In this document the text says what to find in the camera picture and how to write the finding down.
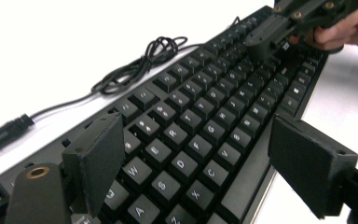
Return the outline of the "black computer keyboard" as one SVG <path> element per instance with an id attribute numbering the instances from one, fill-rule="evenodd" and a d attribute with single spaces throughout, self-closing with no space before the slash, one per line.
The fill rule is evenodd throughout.
<path id="1" fill-rule="evenodd" d="M 325 53 L 302 44 L 252 63 L 263 7 L 112 104 L 125 158 L 96 217 L 75 224 L 254 224 L 269 189 L 270 123 L 299 116 Z"/>

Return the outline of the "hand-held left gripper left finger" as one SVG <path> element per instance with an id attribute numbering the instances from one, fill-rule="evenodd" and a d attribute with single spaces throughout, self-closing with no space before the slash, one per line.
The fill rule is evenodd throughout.
<path id="1" fill-rule="evenodd" d="M 64 171 L 73 178 L 75 213 L 96 217 L 125 160 L 120 113 L 94 120 L 62 153 Z"/>

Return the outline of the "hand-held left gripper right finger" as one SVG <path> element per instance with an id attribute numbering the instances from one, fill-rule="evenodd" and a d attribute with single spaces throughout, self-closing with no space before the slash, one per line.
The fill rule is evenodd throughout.
<path id="1" fill-rule="evenodd" d="M 288 115 L 273 118 L 270 164 L 317 218 L 341 212 L 341 184 L 354 173 L 358 154 L 307 122 Z"/>

